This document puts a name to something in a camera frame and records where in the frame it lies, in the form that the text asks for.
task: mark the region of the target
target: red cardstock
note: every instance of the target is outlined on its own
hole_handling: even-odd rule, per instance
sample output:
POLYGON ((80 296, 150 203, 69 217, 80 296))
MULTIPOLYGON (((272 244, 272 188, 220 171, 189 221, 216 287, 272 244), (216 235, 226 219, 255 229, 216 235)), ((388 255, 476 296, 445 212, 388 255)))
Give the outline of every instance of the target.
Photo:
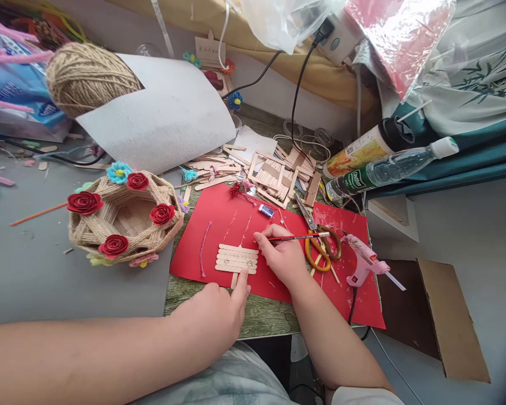
MULTIPOLYGON (((218 184, 202 191, 170 264, 172 274, 189 280, 204 283, 216 282, 222 287, 230 287, 232 273, 218 271, 214 268, 219 244, 242 245, 246 249, 258 250, 259 247, 255 243, 253 233, 263 231, 272 223, 284 226, 281 224, 280 213, 283 215, 287 228, 294 235, 304 235, 308 232, 308 227, 301 215, 281 208, 278 209, 269 202, 257 199, 254 199, 257 206, 253 206, 243 196, 232 198, 229 190, 230 188, 227 185, 218 184), (260 204, 264 204, 274 211, 273 218, 268 218, 259 212, 260 204), (206 273, 206 277, 203 277, 200 262, 201 246, 210 222, 212 225, 208 230, 202 250, 202 263, 206 273)), ((316 215, 315 211, 320 213, 319 218, 326 218, 326 220, 321 220, 320 224, 332 227, 341 235, 343 235, 339 231, 341 228, 337 226, 344 226, 346 232, 367 241, 367 227, 364 217, 317 202, 315 203, 314 217, 316 215)), ((300 240, 300 245, 303 249, 303 240, 300 240)), ((341 285, 335 282, 331 272, 325 273, 324 276, 320 272, 316 272, 314 276, 319 284, 322 282, 324 292, 345 318, 349 316, 349 302, 351 302, 353 295, 352 288, 346 283, 346 276, 354 272, 355 266, 356 256, 354 252, 350 247, 344 246, 342 259, 334 263, 334 269, 341 285)), ((257 273, 249 277, 248 284, 251 285, 252 294, 287 303, 291 302, 291 296, 287 288, 268 267, 264 256, 261 254, 259 254, 257 262, 257 273)), ((363 325, 384 328, 378 293, 372 276, 369 276, 364 286, 358 290, 353 321, 363 325)))

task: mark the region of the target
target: sleeve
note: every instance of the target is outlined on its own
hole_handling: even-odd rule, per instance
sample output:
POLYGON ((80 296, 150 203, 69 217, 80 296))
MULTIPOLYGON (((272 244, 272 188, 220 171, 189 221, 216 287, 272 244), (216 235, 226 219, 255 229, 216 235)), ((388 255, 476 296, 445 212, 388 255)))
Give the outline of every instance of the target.
POLYGON ((401 399, 384 388, 339 387, 332 405, 404 405, 401 399))

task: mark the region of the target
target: orange stick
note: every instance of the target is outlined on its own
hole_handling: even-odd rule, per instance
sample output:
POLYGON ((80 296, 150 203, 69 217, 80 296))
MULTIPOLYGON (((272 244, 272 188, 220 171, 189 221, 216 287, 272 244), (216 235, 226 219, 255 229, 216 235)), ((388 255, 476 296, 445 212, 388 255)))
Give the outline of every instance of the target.
POLYGON ((65 202, 63 204, 60 204, 60 205, 57 205, 53 208, 49 208, 48 210, 45 210, 45 211, 41 211, 40 213, 37 213, 37 214, 34 214, 34 215, 31 215, 29 217, 26 217, 24 219, 21 219, 21 220, 18 220, 16 222, 13 222, 13 223, 10 223, 10 226, 15 226, 15 225, 19 225, 20 223, 23 223, 23 222, 26 222, 26 221, 29 221, 31 219, 34 219, 34 218, 37 218, 37 217, 40 217, 41 215, 43 214, 47 214, 48 212, 51 212, 51 211, 54 211, 54 210, 57 210, 58 208, 62 208, 66 205, 68 205, 69 203, 68 202, 65 202))

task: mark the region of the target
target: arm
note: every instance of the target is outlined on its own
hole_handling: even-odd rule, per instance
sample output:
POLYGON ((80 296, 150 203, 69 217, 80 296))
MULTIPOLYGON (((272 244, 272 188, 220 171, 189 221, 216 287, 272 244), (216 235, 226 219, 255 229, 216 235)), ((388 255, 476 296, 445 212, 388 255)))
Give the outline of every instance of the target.
POLYGON ((266 262, 287 286, 311 360, 325 386, 392 390, 369 349, 330 302, 305 267, 298 241, 273 246, 266 238, 291 235, 270 225, 255 238, 266 262))
POLYGON ((190 377, 234 344, 250 289, 242 272, 165 318, 0 325, 0 403, 123 404, 190 377))

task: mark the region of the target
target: white paper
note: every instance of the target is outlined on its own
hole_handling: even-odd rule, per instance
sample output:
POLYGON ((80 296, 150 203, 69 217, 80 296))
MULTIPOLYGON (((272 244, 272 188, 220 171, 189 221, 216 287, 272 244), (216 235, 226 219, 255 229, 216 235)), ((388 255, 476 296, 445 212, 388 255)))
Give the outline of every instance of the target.
POLYGON ((231 115, 199 69, 185 61, 119 56, 145 89, 77 117, 115 160, 160 174, 234 138, 231 115))
MULTIPOLYGON (((262 135, 257 134, 250 127, 244 126, 242 129, 240 129, 238 135, 236 135, 234 144, 236 146, 243 146, 247 148, 245 151, 233 150, 233 152, 237 156, 240 156, 241 158, 251 162, 253 155, 257 151, 265 153, 269 156, 273 156, 277 141, 274 141, 272 138, 263 137, 262 135)), ((263 164, 263 161, 256 164, 255 171, 258 172, 263 164)))

